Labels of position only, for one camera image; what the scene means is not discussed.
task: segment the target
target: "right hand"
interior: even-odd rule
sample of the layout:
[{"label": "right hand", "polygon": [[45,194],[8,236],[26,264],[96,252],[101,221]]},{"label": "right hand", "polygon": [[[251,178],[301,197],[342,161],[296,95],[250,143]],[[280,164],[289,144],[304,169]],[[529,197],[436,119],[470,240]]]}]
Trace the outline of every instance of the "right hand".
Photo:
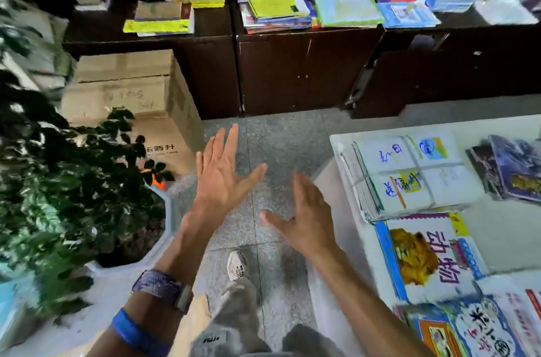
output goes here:
[{"label": "right hand", "polygon": [[323,195],[307,175],[293,173],[293,194],[294,217],[286,221],[270,210],[262,210],[263,221],[272,224],[295,250],[308,259],[338,248],[331,207],[325,203]]}]

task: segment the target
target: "wristband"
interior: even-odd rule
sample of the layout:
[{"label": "wristband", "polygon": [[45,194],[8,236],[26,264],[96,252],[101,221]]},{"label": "wristband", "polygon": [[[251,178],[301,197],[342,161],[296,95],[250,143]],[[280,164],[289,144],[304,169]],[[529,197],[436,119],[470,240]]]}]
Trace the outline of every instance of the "wristband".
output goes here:
[{"label": "wristband", "polygon": [[141,329],[124,309],[120,309],[112,318],[111,327],[128,346],[149,357],[167,357],[171,350],[171,344],[159,342]]}]

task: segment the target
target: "book with yellow animal picture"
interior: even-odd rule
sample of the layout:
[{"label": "book with yellow animal picture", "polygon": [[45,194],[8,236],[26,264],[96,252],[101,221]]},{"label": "book with yellow animal picture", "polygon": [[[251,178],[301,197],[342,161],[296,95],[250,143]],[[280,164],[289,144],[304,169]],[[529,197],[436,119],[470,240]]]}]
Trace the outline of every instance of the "book with yellow animal picture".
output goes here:
[{"label": "book with yellow animal picture", "polygon": [[375,225],[396,296],[411,304],[477,293],[486,265],[457,213],[417,214]]}]

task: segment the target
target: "floor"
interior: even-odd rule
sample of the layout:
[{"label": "floor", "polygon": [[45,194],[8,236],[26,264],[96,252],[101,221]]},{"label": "floor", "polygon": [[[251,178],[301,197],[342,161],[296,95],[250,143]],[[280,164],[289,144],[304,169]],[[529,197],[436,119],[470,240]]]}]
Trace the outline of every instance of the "floor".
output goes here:
[{"label": "floor", "polygon": [[[315,319],[303,257],[267,228],[259,213],[269,209],[283,218],[292,216],[291,173],[296,169],[311,175],[332,158],[329,135],[539,113],[541,96],[524,96],[408,105],[400,116],[392,118],[351,120],[346,112],[326,109],[204,121],[206,139],[220,127],[239,124],[236,160],[240,174],[247,175],[263,162],[268,171],[265,180],[213,236],[194,292],[208,296],[213,313],[228,282],[227,256],[231,249],[241,247],[259,292],[260,336],[273,350],[279,350],[291,328],[298,323],[316,328]],[[193,203],[195,177],[183,177],[174,188],[181,216]]]}]

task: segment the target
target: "shoe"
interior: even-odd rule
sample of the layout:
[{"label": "shoe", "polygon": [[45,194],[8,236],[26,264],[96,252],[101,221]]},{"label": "shoe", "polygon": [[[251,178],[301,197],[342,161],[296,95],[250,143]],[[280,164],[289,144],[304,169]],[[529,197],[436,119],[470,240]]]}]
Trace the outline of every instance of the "shoe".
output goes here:
[{"label": "shoe", "polygon": [[248,277],[248,262],[240,250],[234,250],[229,253],[227,274],[231,281]]}]

